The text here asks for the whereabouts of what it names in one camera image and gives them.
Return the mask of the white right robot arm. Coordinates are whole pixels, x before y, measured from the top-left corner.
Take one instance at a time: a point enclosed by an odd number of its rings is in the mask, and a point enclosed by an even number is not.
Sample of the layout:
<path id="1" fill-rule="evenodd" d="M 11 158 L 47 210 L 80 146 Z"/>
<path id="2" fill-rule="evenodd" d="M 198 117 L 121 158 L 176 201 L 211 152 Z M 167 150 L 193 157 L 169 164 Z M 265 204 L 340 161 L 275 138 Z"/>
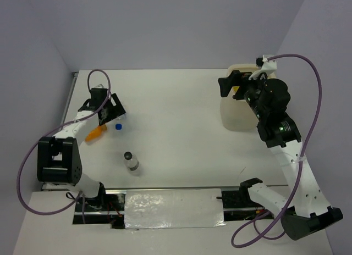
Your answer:
<path id="1" fill-rule="evenodd" d="M 343 219 L 342 211 L 332 207 L 323 195 L 305 157 L 306 145 L 294 120 L 286 113 L 290 101 L 287 85 L 280 79 L 234 70 L 218 79 L 220 95 L 245 101 L 258 119 L 260 139 L 273 153 L 291 190 L 288 198 L 252 178 L 239 186 L 239 200 L 254 203 L 271 212 L 292 240 L 299 240 Z"/>

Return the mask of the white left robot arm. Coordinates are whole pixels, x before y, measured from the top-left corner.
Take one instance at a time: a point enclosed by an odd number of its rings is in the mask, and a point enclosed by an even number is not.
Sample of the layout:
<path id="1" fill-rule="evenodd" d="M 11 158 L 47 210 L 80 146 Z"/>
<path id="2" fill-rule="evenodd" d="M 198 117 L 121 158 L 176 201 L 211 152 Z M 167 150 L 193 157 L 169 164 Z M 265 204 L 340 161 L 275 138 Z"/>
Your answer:
<path id="1" fill-rule="evenodd" d="M 106 190 L 101 182 L 84 174 L 79 146 L 95 128 L 121 117 L 126 111 L 117 95 L 108 94 L 108 89 L 101 84 L 89 93 L 91 97 L 79 108 L 73 123 L 53 136 L 39 139 L 37 178 L 40 182 L 82 192 L 87 204 L 102 210 L 108 203 Z"/>

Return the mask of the clear Pepsi-label bottle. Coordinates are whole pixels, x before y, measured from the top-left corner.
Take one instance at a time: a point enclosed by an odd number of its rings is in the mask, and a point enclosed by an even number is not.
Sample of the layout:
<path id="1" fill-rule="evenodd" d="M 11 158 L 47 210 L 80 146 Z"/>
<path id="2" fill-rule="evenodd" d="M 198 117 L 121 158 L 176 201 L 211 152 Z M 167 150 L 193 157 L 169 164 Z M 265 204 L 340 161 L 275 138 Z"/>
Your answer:
<path id="1" fill-rule="evenodd" d="M 116 130 L 122 130 L 124 124 L 125 124 L 125 120 L 126 120 L 126 116 L 125 114 L 121 115 L 121 116 L 118 116 L 116 119 L 115 119 L 115 129 Z"/>

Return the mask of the clear bottle black cap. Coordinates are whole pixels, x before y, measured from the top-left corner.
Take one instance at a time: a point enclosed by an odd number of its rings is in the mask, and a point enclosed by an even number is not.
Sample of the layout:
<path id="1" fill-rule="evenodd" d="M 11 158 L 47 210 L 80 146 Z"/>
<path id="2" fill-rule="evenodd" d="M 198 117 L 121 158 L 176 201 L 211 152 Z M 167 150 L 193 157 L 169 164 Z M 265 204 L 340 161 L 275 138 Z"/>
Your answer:
<path id="1" fill-rule="evenodd" d="M 133 176 L 140 175 L 140 162 L 137 156 L 129 151 L 124 153 L 124 165 Z"/>

